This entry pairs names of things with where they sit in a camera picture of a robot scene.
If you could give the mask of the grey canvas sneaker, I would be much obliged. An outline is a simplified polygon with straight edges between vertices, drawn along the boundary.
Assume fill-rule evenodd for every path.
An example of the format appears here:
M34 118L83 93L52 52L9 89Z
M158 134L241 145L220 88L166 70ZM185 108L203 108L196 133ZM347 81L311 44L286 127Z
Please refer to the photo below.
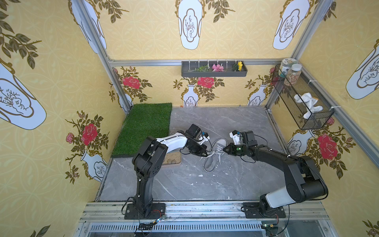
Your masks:
M203 166L206 172L213 172L217 164L221 163L221 156L225 153L224 148L226 148L227 144L228 142L225 138L219 138L213 143L211 153L206 158Z

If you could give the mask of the white shoelace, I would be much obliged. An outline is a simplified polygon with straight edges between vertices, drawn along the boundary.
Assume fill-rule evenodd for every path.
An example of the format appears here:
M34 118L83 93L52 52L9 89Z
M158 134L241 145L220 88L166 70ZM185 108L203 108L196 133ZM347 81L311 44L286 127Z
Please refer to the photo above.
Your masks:
M210 155L205 158L205 166L215 166L221 164L221 157L225 154L225 146L216 146L211 151Z

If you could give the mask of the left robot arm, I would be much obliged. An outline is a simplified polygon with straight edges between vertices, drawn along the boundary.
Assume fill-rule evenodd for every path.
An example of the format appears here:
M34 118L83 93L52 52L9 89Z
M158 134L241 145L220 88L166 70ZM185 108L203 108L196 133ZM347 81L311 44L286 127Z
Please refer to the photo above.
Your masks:
M186 131L178 131L164 138L148 136L138 153L132 159L137 176L136 194L122 209L125 220L159 219L165 214L166 204L154 202L153 182L160 171L167 153L187 148L189 153L198 157L207 157L209 135L197 125L192 124Z

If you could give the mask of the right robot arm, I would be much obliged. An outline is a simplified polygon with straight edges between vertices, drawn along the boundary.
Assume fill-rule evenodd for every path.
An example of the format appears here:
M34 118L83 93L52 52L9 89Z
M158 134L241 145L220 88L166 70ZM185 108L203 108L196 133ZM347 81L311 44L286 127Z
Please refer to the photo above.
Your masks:
M329 191L310 157L291 156L259 145L252 131L230 133L233 142L224 152L236 156L251 157L254 161L269 164L284 174L284 187L261 195L259 202L245 202L242 212L246 218L285 218L284 206L327 197Z

